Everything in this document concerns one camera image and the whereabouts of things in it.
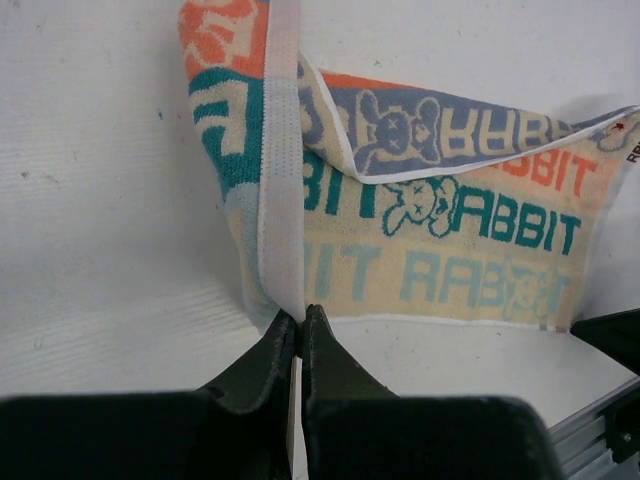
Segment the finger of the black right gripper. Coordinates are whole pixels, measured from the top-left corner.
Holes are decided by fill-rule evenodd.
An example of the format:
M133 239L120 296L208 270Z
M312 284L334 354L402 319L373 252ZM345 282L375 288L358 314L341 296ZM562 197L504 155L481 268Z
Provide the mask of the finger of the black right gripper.
M625 368L639 374L639 310L607 314L574 323L570 333L609 356Z

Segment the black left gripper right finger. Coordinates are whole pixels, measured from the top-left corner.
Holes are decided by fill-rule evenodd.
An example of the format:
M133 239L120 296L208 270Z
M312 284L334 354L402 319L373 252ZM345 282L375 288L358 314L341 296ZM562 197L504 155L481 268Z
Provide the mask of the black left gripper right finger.
M311 305L300 330L311 479L560 479L547 429L514 397L398 396Z

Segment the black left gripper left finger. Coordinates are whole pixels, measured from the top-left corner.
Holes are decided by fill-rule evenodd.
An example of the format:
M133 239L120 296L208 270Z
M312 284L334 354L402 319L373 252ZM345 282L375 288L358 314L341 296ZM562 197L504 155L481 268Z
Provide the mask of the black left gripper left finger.
M289 479L296 323L195 390L1 400L4 479Z

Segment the rabbit print towel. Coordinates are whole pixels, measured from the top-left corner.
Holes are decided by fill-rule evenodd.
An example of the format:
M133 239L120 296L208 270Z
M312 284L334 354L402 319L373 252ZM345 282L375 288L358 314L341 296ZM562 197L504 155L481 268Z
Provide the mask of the rabbit print towel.
M295 1L188 1L179 36L246 307L564 332L639 156L639 110L568 124L321 71Z

